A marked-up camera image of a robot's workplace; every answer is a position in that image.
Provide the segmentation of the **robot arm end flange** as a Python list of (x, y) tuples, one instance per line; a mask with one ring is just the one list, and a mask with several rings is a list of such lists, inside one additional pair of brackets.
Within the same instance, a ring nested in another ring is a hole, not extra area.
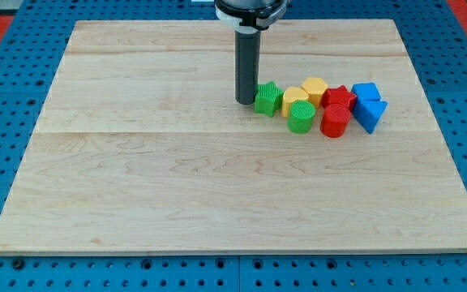
[(281, 19), (289, 0), (215, 0), (217, 18), (236, 32), (253, 34), (267, 30)]

